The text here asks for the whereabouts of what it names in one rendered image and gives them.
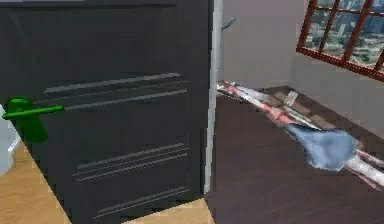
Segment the dark grey room door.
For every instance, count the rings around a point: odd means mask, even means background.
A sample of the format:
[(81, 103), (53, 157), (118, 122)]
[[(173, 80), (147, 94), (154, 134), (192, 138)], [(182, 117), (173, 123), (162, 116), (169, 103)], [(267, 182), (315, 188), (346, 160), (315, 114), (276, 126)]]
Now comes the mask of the dark grey room door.
[(122, 224), (204, 194), (213, 0), (0, 0), (0, 105), (71, 224)]

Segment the red framed window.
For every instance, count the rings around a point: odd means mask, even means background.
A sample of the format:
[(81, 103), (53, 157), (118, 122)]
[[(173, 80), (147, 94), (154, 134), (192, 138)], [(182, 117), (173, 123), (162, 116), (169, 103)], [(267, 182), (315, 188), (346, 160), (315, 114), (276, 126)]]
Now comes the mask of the red framed window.
[(296, 51), (384, 82), (384, 0), (309, 0)]

